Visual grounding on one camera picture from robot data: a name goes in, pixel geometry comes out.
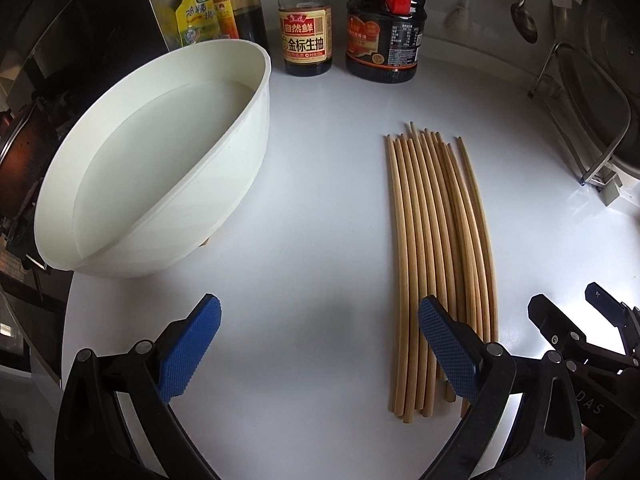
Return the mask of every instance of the yellow sauce pouch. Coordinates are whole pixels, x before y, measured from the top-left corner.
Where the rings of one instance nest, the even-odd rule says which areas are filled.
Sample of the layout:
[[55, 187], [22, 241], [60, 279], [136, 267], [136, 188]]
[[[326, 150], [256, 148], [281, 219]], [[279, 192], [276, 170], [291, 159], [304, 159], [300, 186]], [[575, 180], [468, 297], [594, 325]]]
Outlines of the yellow sauce pouch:
[[175, 11], [182, 46], [220, 37], [212, 0], [182, 0]]

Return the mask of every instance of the white bowl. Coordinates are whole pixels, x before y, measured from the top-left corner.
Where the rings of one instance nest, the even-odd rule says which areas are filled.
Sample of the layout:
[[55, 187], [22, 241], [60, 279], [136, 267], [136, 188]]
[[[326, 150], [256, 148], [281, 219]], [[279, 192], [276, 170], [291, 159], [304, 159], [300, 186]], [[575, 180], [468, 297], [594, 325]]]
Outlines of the white bowl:
[[260, 169], [270, 73], [260, 46], [215, 40], [114, 85], [69, 132], [42, 183], [35, 238], [44, 261], [143, 276], [203, 243]]

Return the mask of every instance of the wooden chopstick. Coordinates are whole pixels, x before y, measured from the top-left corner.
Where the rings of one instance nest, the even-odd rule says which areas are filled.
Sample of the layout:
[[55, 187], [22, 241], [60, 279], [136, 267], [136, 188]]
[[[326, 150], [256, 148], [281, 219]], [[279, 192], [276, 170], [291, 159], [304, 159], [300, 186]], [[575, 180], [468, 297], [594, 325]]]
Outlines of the wooden chopstick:
[[[462, 254], [460, 252], [460, 245], [462, 244], [458, 240], [458, 232], [456, 227], [456, 221], [453, 213], [452, 199], [450, 197], [449, 184], [440, 158], [438, 156], [436, 147], [433, 142], [431, 134], [425, 130], [421, 135], [421, 140], [424, 143], [425, 149], [430, 153], [433, 169], [436, 174], [436, 180], [438, 183], [438, 192], [442, 200], [442, 206], [444, 209], [444, 216], [446, 220], [446, 232], [449, 235], [449, 247], [450, 247], [450, 259], [452, 265], [452, 273], [448, 273], [450, 282], [454, 285], [454, 300], [453, 303], [456, 307], [456, 319], [461, 322], [466, 322], [466, 302], [465, 302], [465, 277], [462, 265]], [[447, 260], [447, 253], [444, 254], [445, 261]]]
[[484, 321], [482, 320], [482, 296], [480, 295], [480, 281], [478, 277], [478, 266], [474, 262], [474, 294], [476, 295], [476, 333], [478, 337], [484, 341]]
[[458, 231], [458, 240], [460, 241], [460, 255], [463, 263], [463, 273], [465, 278], [465, 299], [466, 299], [466, 323], [478, 333], [476, 330], [476, 291], [474, 286], [474, 267], [476, 261], [474, 258], [474, 248], [471, 242], [471, 232], [469, 224], [466, 220], [465, 207], [462, 202], [462, 193], [453, 171], [453, 165], [449, 158], [449, 152], [440, 142], [438, 145], [438, 156], [440, 162], [446, 169], [447, 182], [449, 183], [449, 192], [453, 204], [454, 218], [456, 221], [456, 230]]
[[462, 405], [460, 406], [460, 418], [464, 417], [471, 404], [467, 399], [462, 399]]
[[482, 259], [484, 260], [484, 270], [486, 274], [487, 295], [489, 301], [489, 320], [490, 320], [490, 340], [498, 341], [498, 311], [497, 311], [497, 292], [495, 288], [495, 270], [494, 257], [491, 252], [491, 241], [489, 240], [489, 229], [486, 225], [484, 216], [484, 208], [480, 199], [480, 190], [474, 170], [471, 167], [471, 161], [466, 152], [465, 143], [462, 137], [456, 139], [458, 149], [462, 156], [462, 165], [465, 168], [466, 180], [469, 185], [471, 202], [479, 224], [480, 245], [482, 247]]
[[447, 402], [456, 402], [456, 392], [449, 381], [447, 381], [447, 384], [445, 385], [444, 398]]
[[[415, 317], [417, 322], [418, 304], [420, 300], [427, 295], [427, 259], [428, 257], [430, 258], [430, 260], [433, 259], [433, 248], [431, 247], [431, 236], [428, 235], [430, 227], [429, 218], [426, 211], [424, 190], [422, 190], [422, 195], [420, 195], [419, 192], [422, 189], [422, 179], [420, 177], [420, 168], [418, 167], [418, 161], [415, 156], [413, 142], [408, 138], [407, 135], [403, 135], [400, 138], [400, 143], [402, 146], [402, 154], [404, 156], [404, 165], [407, 170], [411, 209], [414, 215], [413, 220], [415, 232], [417, 286], [410, 287], [410, 291], [415, 292], [415, 297], [410, 298], [409, 304], [412, 308], [412, 312], [415, 305]], [[415, 405], [412, 407], [417, 410], [421, 410], [422, 406], [424, 405], [424, 387], [427, 377], [427, 360], [427, 340], [424, 338], [422, 332], [419, 332], [418, 372], [415, 389]]]
[[396, 239], [398, 245], [399, 299], [398, 299], [398, 361], [396, 368], [396, 391], [393, 407], [395, 416], [404, 415], [406, 377], [409, 358], [409, 261], [406, 248], [406, 225], [402, 206], [402, 189], [398, 158], [391, 136], [385, 137], [386, 153], [389, 158], [389, 172], [396, 212]]
[[[434, 264], [436, 266], [436, 296], [443, 307], [450, 313], [451, 317], [458, 318], [456, 306], [456, 287], [450, 243], [449, 226], [447, 225], [446, 212], [443, 201], [443, 193], [438, 183], [438, 176], [433, 157], [429, 150], [424, 134], [418, 135], [412, 123], [412, 135], [417, 146], [420, 146], [418, 161], [421, 164], [422, 176], [425, 181], [425, 189], [428, 188], [428, 207], [430, 208], [430, 218], [432, 222], [431, 237], [434, 246]], [[423, 415], [430, 416], [433, 410], [423, 412]]]
[[453, 146], [451, 144], [448, 144], [447, 148], [449, 150], [449, 155], [453, 163], [453, 170], [456, 174], [458, 185], [460, 186], [460, 190], [462, 191], [462, 201], [465, 205], [466, 219], [469, 223], [469, 228], [471, 229], [471, 241], [474, 245], [474, 257], [476, 259], [476, 269], [478, 272], [477, 276], [480, 294], [480, 308], [478, 310], [481, 312], [481, 316], [479, 316], [479, 318], [481, 318], [482, 320], [481, 338], [482, 341], [488, 343], [491, 339], [489, 295], [486, 284], [486, 273], [484, 270], [484, 259], [482, 258], [482, 247], [480, 243], [480, 234], [478, 232], [478, 224], [476, 223], [476, 215], [474, 214], [473, 206], [471, 204], [471, 198], [469, 197], [469, 192], [466, 188], [466, 183], [462, 178], [462, 173], [460, 172], [458, 161], [456, 160], [456, 156], [453, 152]]
[[414, 420], [415, 391], [418, 381], [418, 347], [420, 345], [420, 328], [418, 327], [418, 269], [415, 250], [414, 216], [409, 191], [408, 173], [413, 174], [411, 166], [407, 168], [401, 139], [394, 142], [398, 169], [400, 170], [400, 189], [402, 190], [402, 208], [404, 208], [404, 224], [406, 226], [406, 248], [409, 261], [409, 360], [406, 376], [406, 394], [404, 396], [405, 423]]

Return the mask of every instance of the glass bottle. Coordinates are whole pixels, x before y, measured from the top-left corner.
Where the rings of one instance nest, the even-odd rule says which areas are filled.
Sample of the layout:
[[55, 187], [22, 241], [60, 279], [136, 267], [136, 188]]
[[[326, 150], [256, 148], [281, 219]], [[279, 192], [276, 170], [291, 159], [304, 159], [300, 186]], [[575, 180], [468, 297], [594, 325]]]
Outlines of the glass bottle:
[[260, 0], [213, 0], [223, 37], [249, 40], [267, 52], [267, 30]]
[[288, 73], [319, 75], [331, 68], [329, 0], [278, 0], [282, 51]]

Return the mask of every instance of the blue gripper pad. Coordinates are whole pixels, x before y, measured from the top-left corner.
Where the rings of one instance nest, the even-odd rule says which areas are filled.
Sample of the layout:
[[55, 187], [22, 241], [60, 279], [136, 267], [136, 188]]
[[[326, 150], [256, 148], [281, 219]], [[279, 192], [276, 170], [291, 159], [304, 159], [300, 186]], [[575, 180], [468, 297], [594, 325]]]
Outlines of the blue gripper pad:
[[[172, 343], [161, 353], [158, 391], [165, 404], [169, 403], [172, 397], [184, 393], [204, 352], [220, 328], [221, 318], [220, 300], [206, 294], [187, 319], [171, 323], [156, 341], [158, 343], [167, 333]], [[172, 325], [174, 329], [181, 329], [181, 332], [174, 331], [171, 334]]]
[[457, 326], [460, 323], [453, 321], [433, 296], [420, 302], [418, 323], [456, 394], [476, 402], [479, 360], [460, 341], [465, 336]]
[[613, 326], [622, 328], [626, 325], [626, 308], [597, 283], [587, 285], [584, 290], [584, 299]]

